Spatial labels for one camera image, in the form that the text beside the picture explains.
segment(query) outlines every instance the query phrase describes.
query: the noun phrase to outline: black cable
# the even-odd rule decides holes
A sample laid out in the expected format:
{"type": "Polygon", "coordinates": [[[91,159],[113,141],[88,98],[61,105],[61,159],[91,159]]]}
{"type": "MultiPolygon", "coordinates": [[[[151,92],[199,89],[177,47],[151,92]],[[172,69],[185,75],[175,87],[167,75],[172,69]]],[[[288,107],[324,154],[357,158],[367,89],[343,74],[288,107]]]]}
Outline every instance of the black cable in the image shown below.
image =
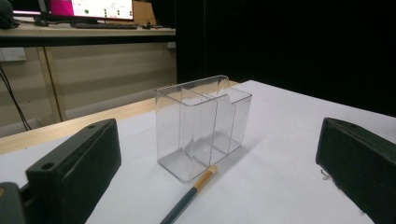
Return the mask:
{"type": "Polygon", "coordinates": [[[3,67],[0,65],[0,77],[3,79],[4,84],[6,85],[6,88],[8,90],[9,96],[11,97],[14,105],[17,107],[18,113],[20,114],[23,126],[25,128],[26,131],[32,130],[32,128],[30,127],[29,123],[26,120],[26,117],[23,115],[23,112],[17,102],[17,100],[15,99],[14,93],[12,91],[11,85],[9,84],[8,78],[6,77],[6,73],[3,70],[3,67]]]}

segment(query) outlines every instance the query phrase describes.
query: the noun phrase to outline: clear plastic container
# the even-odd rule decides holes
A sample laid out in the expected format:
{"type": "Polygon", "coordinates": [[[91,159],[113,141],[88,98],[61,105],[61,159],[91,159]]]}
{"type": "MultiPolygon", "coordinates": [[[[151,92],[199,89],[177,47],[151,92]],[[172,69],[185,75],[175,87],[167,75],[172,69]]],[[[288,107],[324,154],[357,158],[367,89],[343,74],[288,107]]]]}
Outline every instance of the clear plastic container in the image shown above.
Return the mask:
{"type": "Polygon", "coordinates": [[[242,146],[251,94],[226,76],[156,90],[157,161],[183,183],[242,146]]]}

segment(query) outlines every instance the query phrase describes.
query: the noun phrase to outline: white table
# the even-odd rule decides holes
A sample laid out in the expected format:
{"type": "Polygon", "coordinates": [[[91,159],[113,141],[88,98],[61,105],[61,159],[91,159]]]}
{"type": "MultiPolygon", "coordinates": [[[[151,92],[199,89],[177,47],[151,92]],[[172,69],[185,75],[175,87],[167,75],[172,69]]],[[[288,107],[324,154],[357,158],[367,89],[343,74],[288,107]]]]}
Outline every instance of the white table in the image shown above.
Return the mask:
{"type": "MultiPolygon", "coordinates": [[[[355,123],[396,142],[396,118],[334,104],[255,81],[243,146],[176,223],[337,223],[373,221],[315,162],[324,118],[355,123]]],[[[155,112],[118,121],[122,166],[87,223],[160,223],[191,188],[156,162],[155,112]]],[[[0,182],[21,187],[24,171],[66,137],[0,156],[0,182]]]]}

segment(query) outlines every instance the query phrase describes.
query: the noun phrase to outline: desk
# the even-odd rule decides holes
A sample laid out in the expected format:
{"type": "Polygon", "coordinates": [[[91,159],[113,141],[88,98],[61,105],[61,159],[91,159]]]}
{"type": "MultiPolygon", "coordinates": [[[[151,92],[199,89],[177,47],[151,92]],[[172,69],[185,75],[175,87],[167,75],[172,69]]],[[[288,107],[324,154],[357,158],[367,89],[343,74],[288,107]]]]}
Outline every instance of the desk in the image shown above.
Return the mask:
{"type": "Polygon", "coordinates": [[[0,30],[0,48],[79,46],[104,44],[156,43],[176,41],[176,30],[75,29],[69,24],[38,27],[22,23],[18,28],[0,30]]]}
{"type": "MultiPolygon", "coordinates": [[[[219,173],[177,223],[373,223],[323,179],[315,163],[321,124],[325,117],[342,119],[395,143],[396,118],[255,81],[234,87],[253,95],[243,146],[219,162],[219,173]]],[[[156,162],[153,104],[142,102],[142,114],[125,107],[118,119],[122,166],[87,223],[159,223],[191,188],[156,162]]],[[[0,181],[22,186],[24,170],[68,136],[3,154],[0,181]]],[[[0,148],[21,139],[2,140],[0,148]]]]}

